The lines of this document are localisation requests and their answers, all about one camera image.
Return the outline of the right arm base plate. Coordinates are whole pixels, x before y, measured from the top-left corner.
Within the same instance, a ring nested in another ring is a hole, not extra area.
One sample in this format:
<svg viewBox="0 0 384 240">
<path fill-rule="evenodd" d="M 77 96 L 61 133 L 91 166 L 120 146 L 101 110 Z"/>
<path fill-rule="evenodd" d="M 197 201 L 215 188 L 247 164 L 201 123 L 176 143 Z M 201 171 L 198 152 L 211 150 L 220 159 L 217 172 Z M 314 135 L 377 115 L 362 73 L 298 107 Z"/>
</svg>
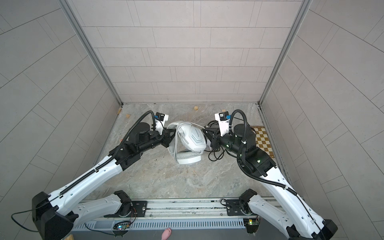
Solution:
<svg viewBox="0 0 384 240">
<path fill-rule="evenodd" d="M 256 216 L 240 200 L 221 199 L 220 204 L 226 208 L 228 216 Z"/>
</svg>

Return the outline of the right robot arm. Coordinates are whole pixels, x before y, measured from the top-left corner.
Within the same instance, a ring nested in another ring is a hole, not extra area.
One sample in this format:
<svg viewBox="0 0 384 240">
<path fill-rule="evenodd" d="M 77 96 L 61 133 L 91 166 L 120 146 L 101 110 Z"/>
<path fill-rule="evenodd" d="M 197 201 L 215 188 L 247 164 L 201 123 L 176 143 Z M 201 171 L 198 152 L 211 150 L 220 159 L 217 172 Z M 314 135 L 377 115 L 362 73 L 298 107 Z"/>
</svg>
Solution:
<svg viewBox="0 0 384 240">
<path fill-rule="evenodd" d="M 280 204 L 269 204 L 253 190 L 239 198 L 242 211 L 268 221 L 289 240 L 330 240 L 338 230 L 332 220 L 323 219 L 288 183 L 274 160 L 258 147 L 256 131 L 242 110 L 215 114 L 217 128 L 204 129 L 213 148 L 222 147 L 236 159 L 240 170 L 261 183 Z"/>
</svg>

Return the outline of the black and white headphones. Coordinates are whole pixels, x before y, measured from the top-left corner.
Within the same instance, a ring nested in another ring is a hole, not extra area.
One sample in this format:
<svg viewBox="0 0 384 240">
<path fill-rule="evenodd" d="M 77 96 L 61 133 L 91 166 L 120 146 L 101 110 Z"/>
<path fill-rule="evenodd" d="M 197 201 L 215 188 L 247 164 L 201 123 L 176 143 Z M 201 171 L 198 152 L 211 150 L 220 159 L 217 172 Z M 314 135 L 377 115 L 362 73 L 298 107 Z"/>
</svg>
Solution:
<svg viewBox="0 0 384 240">
<path fill-rule="evenodd" d="M 220 128 L 218 121 L 210 121 L 204 128 L 203 134 L 207 141 L 207 146 L 211 148 L 211 150 L 205 150 L 208 152 L 208 158 L 211 162 L 216 162 L 221 160 L 224 157 L 226 150 L 220 145 Z"/>
</svg>

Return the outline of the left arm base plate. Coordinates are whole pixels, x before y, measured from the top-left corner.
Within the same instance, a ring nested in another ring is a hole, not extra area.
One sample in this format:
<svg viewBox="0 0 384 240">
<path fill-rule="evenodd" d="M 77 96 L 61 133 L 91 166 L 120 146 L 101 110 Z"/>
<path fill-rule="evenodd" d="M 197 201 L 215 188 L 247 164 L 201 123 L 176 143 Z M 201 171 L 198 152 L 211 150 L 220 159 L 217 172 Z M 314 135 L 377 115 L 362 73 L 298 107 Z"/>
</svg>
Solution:
<svg viewBox="0 0 384 240">
<path fill-rule="evenodd" d="M 115 214 L 104 215 L 104 218 L 141 218 L 145 216 L 147 210 L 147 201 L 132 201 L 122 204 Z"/>
</svg>

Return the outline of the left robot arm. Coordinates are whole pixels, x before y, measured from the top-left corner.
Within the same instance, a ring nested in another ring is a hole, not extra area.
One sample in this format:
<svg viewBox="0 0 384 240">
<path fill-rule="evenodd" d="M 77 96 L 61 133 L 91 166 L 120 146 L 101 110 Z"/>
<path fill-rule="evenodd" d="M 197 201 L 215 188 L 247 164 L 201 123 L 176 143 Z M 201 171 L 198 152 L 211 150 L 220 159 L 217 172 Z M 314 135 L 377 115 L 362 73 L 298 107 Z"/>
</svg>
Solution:
<svg viewBox="0 0 384 240">
<path fill-rule="evenodd" d="M 124 191 L 99 200 L 82 200 L 104 182 L 136 163 L 147 150 L 168 147 L 175 130 L 164 124 L 168 115 L 145 112 L 128 130 L 121 143 L 98 164 L 71 183 L 50 194 L 40 192 L 32 199 L 32 220 L 43 240 L 61 240 L 73 228 L 99 217 L 134 217 L 137 212 Z"/>
</svg>

